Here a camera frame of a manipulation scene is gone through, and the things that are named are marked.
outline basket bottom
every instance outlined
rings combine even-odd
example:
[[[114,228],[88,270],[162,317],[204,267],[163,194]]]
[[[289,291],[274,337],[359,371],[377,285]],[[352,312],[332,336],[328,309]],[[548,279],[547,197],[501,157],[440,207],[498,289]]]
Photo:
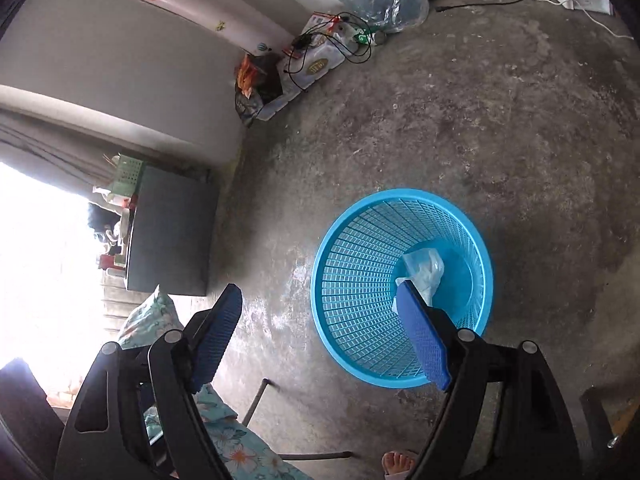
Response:
[[[433,296],[433,306],[444,310],[455,325],[465,317],[473,293],[471,269],[464,256],[447,240],[426,240],[409,248],[405,254],[429,248],[436,249],[444,262],[444,274],[440,286]],[[396,278],[409,277],[402,256],[396,262],[389,283],[391,297],[395,297]]]

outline human foot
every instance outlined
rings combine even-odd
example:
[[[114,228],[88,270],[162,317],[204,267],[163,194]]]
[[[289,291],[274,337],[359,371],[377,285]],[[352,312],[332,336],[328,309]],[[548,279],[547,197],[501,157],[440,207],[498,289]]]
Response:
[[[414,465],[415,454],[409,451],[389,451],[382,457],[382,469],[385,471],[386,478],[393,478],[394,480],[405,478]]]

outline chair leg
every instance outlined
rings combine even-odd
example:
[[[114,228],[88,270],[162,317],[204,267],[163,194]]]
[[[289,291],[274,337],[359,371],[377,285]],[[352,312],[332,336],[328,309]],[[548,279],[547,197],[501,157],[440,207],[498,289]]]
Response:
[[[268,379],[262,380],[262,383],[260,384],[260,388],[258,388],[258,393],[255,394],[254,401],[251,403],[251,406],[249,406],[249,410],[246,412],[246,415],[242,419],[243,426],[249,425],[249,421],[251,421],[252,416],[254,416],[255,409],[258,407],[258,403],[260,402],[260,399],[262,398],[262,394],[264,393],[268,384],[273,385],[273,382],[271,382]]]
[[[306,455],[280,455],[283,460],[332,460],[334,458],[349,458],[353,456],[351,451],[340,451],[338,453],[315,453]]]

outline basket rim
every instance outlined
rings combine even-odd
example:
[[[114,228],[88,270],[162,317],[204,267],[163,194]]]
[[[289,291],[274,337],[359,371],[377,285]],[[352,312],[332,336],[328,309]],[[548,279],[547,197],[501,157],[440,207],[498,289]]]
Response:
[[[408,199],[419,200],[422,202],[431,203],[436,205],[452,215],[464,228],[469,237],[471,238],[476,251],[480,257],[480,265],[482,267],[482,276],[484,284],[484,297],[482,298],[482,307],[480,310],[480,316],[474,331],[478,335],[482,335],[486,324],[489,320],[489,314],[491,312],[492,300],[494,297],[494,272],[492,269],[491,258],[489,252],[484,244],[484,240],[471,220],[456,206],[454,206],[448,200],[442,197],[423,191],[420,189],[411,188],[398,188],[389,189],[386,191],[380,191],[373,193],[369,196],[358,200],[344,213],[342,213],[331,225],[326,235],[322,239],[322,243],[316,253],[316,259],[314,261],[314,268],[311,275],[311,311],[316,324],[316,330],[322,340],[325,348],[329,351],[329,354],[335,359],[335,361],[351,375],[375,386],[382,386],[384,388],[413,388],[415,386],[422,386],[430,381],[425,377],[424,373],[411,378],[385,378],[375,376],[371,371],[364,367],[355,364],[345,352],[335,343],[333,337],[329,337],[330,333],[326,325],[324,316],[320,316],[319,312],[322,306],[322,277],[318,277],[318,270],[324,266],[327,256],[333,246],[335,240],[342,232],[342,229],[351,222],[356,216],[358,216],[364,209],[371,207],[385,200],[391,199]]]

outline pink roll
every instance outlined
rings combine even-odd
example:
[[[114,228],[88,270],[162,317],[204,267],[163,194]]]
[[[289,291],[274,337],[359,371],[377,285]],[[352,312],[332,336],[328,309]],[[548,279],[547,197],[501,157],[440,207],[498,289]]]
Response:
[[[260,56],[289,46],[293,36],[242,0],[142,0],[197,23]]]

